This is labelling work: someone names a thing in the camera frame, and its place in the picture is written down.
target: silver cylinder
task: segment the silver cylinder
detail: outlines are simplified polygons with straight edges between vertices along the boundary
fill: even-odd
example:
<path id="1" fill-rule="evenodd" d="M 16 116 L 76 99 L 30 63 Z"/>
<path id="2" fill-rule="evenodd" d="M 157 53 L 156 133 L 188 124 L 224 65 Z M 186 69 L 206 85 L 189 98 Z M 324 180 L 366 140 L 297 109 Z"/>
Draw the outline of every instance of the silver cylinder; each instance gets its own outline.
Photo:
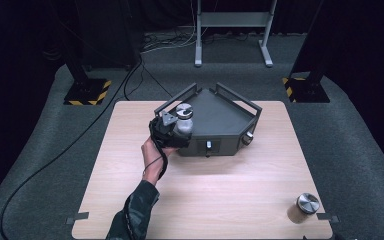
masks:
<path id="1" fill-rule="evenodd" d="M 289 219 L 296 223 L 302 223 L 317 212 L 320 207 L 319 200 L 310 193 L 301 194 L 295 203 L 288 208 Z"/>
<path id="2" fill-rule="evenodd" d="M 176 107 L 178 120 L 175 130 L 180 134 L 190 134 L 193 130 L 193 108 L 188 103 L 181 103 Z"/>

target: metal handle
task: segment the metal handle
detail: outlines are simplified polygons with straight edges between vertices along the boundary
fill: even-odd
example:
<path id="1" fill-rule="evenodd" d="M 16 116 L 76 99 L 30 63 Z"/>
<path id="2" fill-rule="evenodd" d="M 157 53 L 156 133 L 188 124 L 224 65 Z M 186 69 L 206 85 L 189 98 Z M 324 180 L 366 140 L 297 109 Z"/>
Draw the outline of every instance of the metal handle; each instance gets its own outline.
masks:
<path id="1" fill-rule="evenodd" d="M 211 152 L 213 151 L 213 146 L 211 141 L 207 141 L 207 144 L 205 146 L 205 156 L 208 158 L 211 156 Z"/>
<path id="2" fill-rule="evenodd" d="M 158 117 L 160 112 L 164 109 L 166 109 L 168 106 L 170 106 L 172 103 L 177 101 L 179 98 L 190 92 L 191 90 L 194 90 L 194 93 L 198 92 L 198 87 L 196 83 L 191 84 L 189 87 L 178 93 L 176 96 L 172 97 L 170 100 L 165 102 L 163 105 L 161 105 L 159 108 L 154 110 L 155 116 Z"/>
<path id="3" fill-rule="evenodd" d="M 258 106 L 257 104 L 251 102 L 247 98 L 240 95 L 239 93 L 234 92 L 232 89 L 230 89 L 230 88 L 226 87 L 225 85 L 218 82 L 216 85 L 216 92 L 215 92 L 216 94 L 219 93 L 219 89 L 223 89 L 224 91 L 232 94 L 233 96 L 235 96 L 236 98 L 238 98 L 239 100 L 241 100 L 242 102 L 247 104 L 248 106 L 254 108 L 257 111 L 257 113 L 255 114 L 257 116 L 257 119 L 260 118 L 261 111 L 263 110 L 260 106 Z"/>

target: wooden table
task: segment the wooden table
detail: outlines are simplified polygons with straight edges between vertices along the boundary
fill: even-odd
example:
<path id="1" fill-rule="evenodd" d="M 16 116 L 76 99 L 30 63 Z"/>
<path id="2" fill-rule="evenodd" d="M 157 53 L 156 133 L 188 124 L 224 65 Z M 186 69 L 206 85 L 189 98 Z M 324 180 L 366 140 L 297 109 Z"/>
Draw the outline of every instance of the wooden table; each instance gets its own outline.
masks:
<path id="1" fill-rule="evenodd" d="M 292 223 L 286 211 L 304 192 L 317 196 L 282 102 L 263 108 L 254 141 L 235 156 L 169 157 L 152 210 L 149 239 L 329 239 L 329 221 Z M 163 102 L 118 102 L 102 142 L 72 235 L 104 239 L 115 213 L 142 177 L 140 146 Z M 323 204 L 318 211 L 324 212 Z"/>

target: metal bracket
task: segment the metal bracket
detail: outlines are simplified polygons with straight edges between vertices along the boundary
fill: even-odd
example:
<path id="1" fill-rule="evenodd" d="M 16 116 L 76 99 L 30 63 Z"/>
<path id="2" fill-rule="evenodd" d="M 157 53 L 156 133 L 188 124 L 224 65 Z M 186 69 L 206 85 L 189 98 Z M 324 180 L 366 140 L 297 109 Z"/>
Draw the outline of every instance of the metal bracket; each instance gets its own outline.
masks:
<path id="1" fill-rule="evenodd" d="M 161 111 L 161 113 L 162 113 L 162 116 L 163 116 L 163 124 L 164 124 L 164 126 L 166 126 L 166 127 L 167 127 L 168 125 L 172 124 L 172 123 L 177 122 L 177 120 L 178 120 L 177 117 L 171 115 L 170 113 L 168 113 L 168 112 L 166 112 L 166 111 L 164 111 L 164 110 Z"/>
<path id="2" fill-rule="evenodd" d="M 77 220 L 83 220 L 83 219 L 88 219 L 89 218 L 89 212 L 84 212 L 84 213 L 76 213 L 74 217 L 72 218 L 67 218 L 65 220 L 65 224 L 68 225 L 73 225 L 75 221 Z"/>
<path id="3" fill-rule="evenodd" d="M 340 222 L 338 216 L 332 215 L 330 213 L 317 213 L 317 219 L 328 220 L 330 223 L 339 223 Z"/>

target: cable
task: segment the cable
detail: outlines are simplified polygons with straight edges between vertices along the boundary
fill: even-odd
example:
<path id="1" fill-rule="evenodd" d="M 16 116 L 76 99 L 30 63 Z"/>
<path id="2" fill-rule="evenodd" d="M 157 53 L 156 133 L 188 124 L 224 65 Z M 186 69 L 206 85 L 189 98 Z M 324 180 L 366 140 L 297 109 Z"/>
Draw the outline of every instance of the cable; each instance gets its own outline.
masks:
<path id="1" fill-rule="evenodd" d="M 127 101 L 130 101 L 129 99 L 129 95 L 132 94 L 134 91 L 136 91 L 143 83 L 144 81 L 144 77 L 143 77 L 143 71 L 146 71 L 149 76 L 151 76 L 151 78 L 170 96 L 170 97 L 173 97 L 170 92 L 167 91 L 167 89 L 165 89 L 163 87 L 163 85 L 161 85 L 161 83 L 151 74 L 151 72 L 148 71 L 148 69 L 145 67 L 145 61 L 143 60 L 142 56 L 140 56 L 140 63 L 142 65 L 142 71 L 141 71 L 141 81 L 139 82 L 138 86 L 136 86 L 133 90 L 131 90 L 128 94 L 126 94 L 126 89 L 127 89 L 127 83 L 128 81 L 126 82 L 126 84 L 124 85 L 124 98 L 126 98 Z"/>
<path id="2" fill-rule="evenodd" d="M 176 32 L 176 29 L 174 29 L 174 32 L 175 32 L 175 36 L 172 37 L 172 38 L 166 38 L 166 39 L 162 39 L 162 40 L 159 40 L 158 37 L 156 35 L 147 35 L 145 38 L 153 38 L 151 41 L 147 42 L 143 48 L 142 48 L 142 52 L 143 51 L 151 51 L 151 50 L 154 50 L 158 47 L 153 47 L 153 46 L 158 46 L 158 45 L 162 45 L 162 44 L 165 44 L 165 45 L 174 45 L 176 46 L 176 44 L 178 42 L 181 42 L 183 41 L 183 39 L 185 37 L 189 37 L 187 34 L 185 33 L 181 33 L 181 34 L 177 34 Z"/>
<path id="3" fill-rule="evenodd" d="M 67 29 L 74 37 L 76 37 L 77 39 L 79 39 L 83 44 L 85 44 L 89 49 L 91 49 L 92 51 L 94 51 L 96 54 L 98 54 L 99 56 L 107 59 L 108 61 L 111 61 L 113 63 L 116 63 L 118 65 L 124 65 L 122 62 L 119 62 L 119 61 L 116 61 L 114 59 L 111 59 L 110 57 L 108 57 L 107 55 L 101 53 L 100 51 L 96 50 L 91 44 L 89 44 L 88 42 L 86 42 L 84 39 L 82 39 L 79 35 L 77 35 L 73 30 L 71 30 L 67 25 L 65 25 L 63 22 L 59 21 L 59 23 L 65 28 Z"/>
<path id="4" fill-rule="evenodd" d="M 217 6 L 218 6 L 218 0 L 216 1 L 216 4 L 214 4 L 213 12 L 216 12 Z M 204 36 L 207 29 L 208 29 L 208 27 L 206 27 L 204 32 L 201 33 L 201 37 Z"/>
<path id="5" fill-rule="evenodd" d="M 181 33 L 181 34 L 177 35 L 177 33 L 176 33 L 175 37 L 173 37 L 173 38 L 168 38 L 168 39 L 164 39 L 164 40 L 155 40 L 154 42 L 145 45 L 143 47 L 143 50 L 141 53 L 148 53 L 148 52 L 152 52 L 155 50 L 166 49 L 166 48 L 179 48 L 179 47 L 189 46 L 189 45 L 195 43 L 195 41 L 189 43 L 189 41 L 194 36 L 194 32 L 195 32 L 195 29 L 193 30 L 193 32 L 191 34 Z M 172 45 L 172 46 L 151 48 L 154 45 L 158 46 L 158 45 L 162 45 L 162 44 Z"/>
<path id="6" fill-rule="evenodd" d="M 162 158 L 162 157 L 163 157 L 163 156 L 159 156 L 157 159 L 155 159 L 154 161 L 152 161 L 150 164 L 146 165 L 145 169 L 143 170 L 142 176 L 145 176 L 146 169 L 148 169 L 149 166 L 151 166 L 153 163 L 155 163 L 157 160 L 159 160 L 159 159 Z"/>
<path id="7" fill-rule="evenodd" d="M 154 48 L 154 49 L 151 49 L 151 50 L 147 50 L 147 51 L 143 51 L 141 53 L 148 53 L 148 52 L 152 52 L 152 51 L 156 51 L 156 50 L 160 50 L 160 49 L 168 49 L 168 48 L 179 48 L 179 47 L 186 47 L 186 46 L 189 46 L 191 44 L 194 44 L 196 41 L 193 41 L 193 42 L 189 42 L 194 34 L 195 34 L 195 31 L 196 31 L 196 25 L 195 25 L 195 15 L 194 15 L 194 12 L 193 12 L 193 4 L 192 4 L 192 0 L 190 0 L 190 5 L 191 5 L 191 13 L 192 13 L 192 21 L 193 21 L 193 32 L 190 34 L 190 37 L 188 40 L 186 40 L 185 42 L 179 44 L 179 45 L 175 45 L 175 46 L 169 46 L 169 47 L 159 47 L 159 48 Z"/>
<path id="8" fill-rule="evenodd" d="M 202 43 L 203 44 L 212 44 L 216 41 L 221 41 L 221 40 L 246 41 L 249 38 L 249 33 L 246 33 L 244 35 L 245 35 L 244 39 L 240 39 L 239 36 L 235 36 L 235 35 L 227 35 L 226 34 L 226 37 L 218 37 L 218 38 L 215 38 L 213 35 L 211 40 L 209 40 L 209 41 L 203 40 Z"/>
<path id="9" fill-rule="evenodd" d="M 28 183 L 33 177 L 35 177 L 37 174 L 39 174 L 40 172 L 42 172 L 44 169 L 46 169 L 48 166 L 50 166 L 52 163 L 54 163 L 56 160 L 58 160 L 62 155 L 64 155 L 74 144 L 76 144 L 80 138 L 82 138 L 87 131 L 89 131 L 90 128 L 92 128 L 93 125 L 95 125 L 95 123 L 102 117 L 102 115 L 107 111 L 107 109 L 109 108 L 109 106 L 111 105 L 111 103 L 114 101 L 115 99 L 115 96 L 117 95 L 117 93 L 120 91 L 121 89 L 121 86 L 123 86 L 123 84 L 127 83 L 127 81 L 130 79 L 130 77 L 133 75 L 133 73 L 136 71 L 136 69 L 139 67 L 140 64 L 136 65 L 136 67 L 132 70 L 129 71 L 129 73 L 126 75 L 126 77 L 123 79 L 123 81 L 121 82 L 120 86 L 117 88 L 115 94 L 112 96 L 112 98 L 110 99 L 109 103 L 107 104 L 107 106 L 105 106 L 104 110 L 102 110 L 102 112 L 98 115 L 98 117 L 95 118 L 95 120 L 92 121 L 92 123 L 82 132 L 80 133 L 80 135 L 75 138 L 64 150 L 62 150 L 56 157 L 54 157 L 51 161 L 49 161 L 47 164 L 45 164 L 44 166 L 42 166 L 41 168 L 39 168 L 39 170 L 37 170 L 36 172 L 34 172 L 32 175 L 30 175 L 26 180 L 24 180 L 15 190 L 14 192 L 12 192 L 12 194 L 10 195 L 10 197 L 7 199 L 7 201 L 5 202 L 4 204 L 4 207 L 2 208 L 2 211 L 1 211 L 1 214 L 0 214 L 0 234 L 1 234 L 1 237 L 5 240 L 8 239 L 8 237 L 5 235 L 5 231 L 4 231 L 4 226 L 3 226 L 3 219 L 4 219 L 4 215 L 5 215 L 5 211 L 9 205 L 9 203 L 11 202 L 12 198 L 17 194 L 17 192 L 26 184 Z"/>
<path id="10" fill-rule="evenodd" d="M 139 67 L 140 65 L 142 65 L 142 57 L 141 57 L 140 55 L 139 55 L 139 60 L 140 60 L 140 62 L 139 62 L 139 64 L 135 67 L 135 69 L 134 69 L 133 72 L 136 72 L 136 69 L 138 69 L 138 67 Z M 128 97 L 127 94 L 126 94 L 126 88 L 127 88 L 127 84 L 129 83 L 129 80 L 130 80 L 130 78 L 127 79 L 126 83 L 124 84 L 124 89 L 123 89 L 124 98 L 125 98 L 127 101 L 130 101 L 129 97 Z"/>

